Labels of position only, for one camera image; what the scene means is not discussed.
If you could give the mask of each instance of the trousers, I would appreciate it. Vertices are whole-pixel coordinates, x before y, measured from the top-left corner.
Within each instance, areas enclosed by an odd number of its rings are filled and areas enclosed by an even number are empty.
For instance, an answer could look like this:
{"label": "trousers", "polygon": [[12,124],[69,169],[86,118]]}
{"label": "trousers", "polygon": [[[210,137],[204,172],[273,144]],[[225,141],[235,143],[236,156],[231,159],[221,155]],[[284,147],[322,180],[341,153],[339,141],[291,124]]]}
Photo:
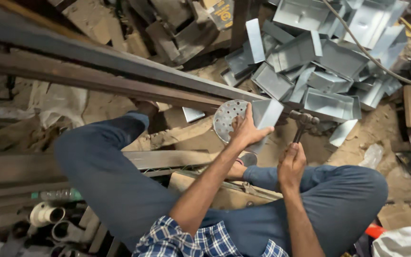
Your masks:
{"label": "trousers", "polygon": [[[54,144],[55,158],[110,233],[132,252],[140,237],[178,199],[144,176],[121,149],[148,127],[144,114],[92,123],[63,133]],[[277,169],[250,166],[250,184],[277,187]],[[340,256],[363,234],[388,196],[385,178],[358,166],[306,167],[300,184],[305,211],[326,256]],[[261,256],[268,239],[291,255],[288,220],[283,199],[239,210],[209,209],[202,227],[224,221],[244,256]]]}

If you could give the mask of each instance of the plaid shirt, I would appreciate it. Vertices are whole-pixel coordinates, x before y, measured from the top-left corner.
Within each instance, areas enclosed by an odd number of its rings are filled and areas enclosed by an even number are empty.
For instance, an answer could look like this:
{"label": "plaid shirt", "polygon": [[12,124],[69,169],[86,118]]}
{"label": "plaid shirt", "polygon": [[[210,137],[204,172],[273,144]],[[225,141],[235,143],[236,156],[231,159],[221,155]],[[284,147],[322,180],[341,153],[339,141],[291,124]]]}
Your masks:
{"label": "plaid shirt", "polygon": [[[242,256],[232,243],[223,221],[201,228],[193,239],[168,216],[159,218],[136,245],[133,257],[237,257]],[[261,257],[289,257],[271,239]]]}

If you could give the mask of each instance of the perforated metal disc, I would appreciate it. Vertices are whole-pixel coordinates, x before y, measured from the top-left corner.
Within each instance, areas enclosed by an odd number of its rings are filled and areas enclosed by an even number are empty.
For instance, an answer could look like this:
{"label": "perforated metal disc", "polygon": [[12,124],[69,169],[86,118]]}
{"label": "perforated metal disc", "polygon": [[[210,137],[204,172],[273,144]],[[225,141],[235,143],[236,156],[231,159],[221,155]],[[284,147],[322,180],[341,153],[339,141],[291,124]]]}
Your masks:
{"label": "perforated metal disc", "polygon": [[240,115],[245,117],[247,101],[231,100],[223,103],[213,117],[213,129],[218,137],[225,143],[229,143],[231,137],[229,132],[234,131],[231,126],[232,120]]}

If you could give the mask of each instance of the man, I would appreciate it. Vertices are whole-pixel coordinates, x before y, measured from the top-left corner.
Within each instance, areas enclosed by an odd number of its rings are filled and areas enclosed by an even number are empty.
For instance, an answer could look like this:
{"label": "man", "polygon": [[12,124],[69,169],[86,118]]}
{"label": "man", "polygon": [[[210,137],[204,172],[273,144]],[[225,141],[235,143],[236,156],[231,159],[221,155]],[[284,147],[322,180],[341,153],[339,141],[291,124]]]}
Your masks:
{"label": "man", "polygon": [[[277,168],[236,161],[248,144],[274,128],[256,130],[251,105],[233,124],[231,142],[182,196],[143,176],[120,149],[147,129],[157,112],[137,112],[65,132],[55,143],[60,167],[112,235],[135,256],[340,256],[385,204],[379,172],[356,166],[305,167],[292,143]],[[227,178],[281,191],[283,199],[240,210],[209,206]]]}

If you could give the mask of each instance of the hammer head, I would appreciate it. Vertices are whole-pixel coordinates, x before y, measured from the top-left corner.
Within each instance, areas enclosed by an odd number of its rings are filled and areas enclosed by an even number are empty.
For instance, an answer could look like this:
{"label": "hammer head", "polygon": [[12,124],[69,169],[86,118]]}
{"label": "hammer head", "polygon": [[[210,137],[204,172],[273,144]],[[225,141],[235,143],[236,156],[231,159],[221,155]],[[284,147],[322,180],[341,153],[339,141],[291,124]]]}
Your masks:
{"label": "hammer head", "polygon": [[303,114],[297,111],[291,111],[289,113],[289,117],[294,120],[300,121],[302,124],[312,124],[312,125],[317,125],[320,122],[320,119],[317,117],[313,117],[310,114]]}

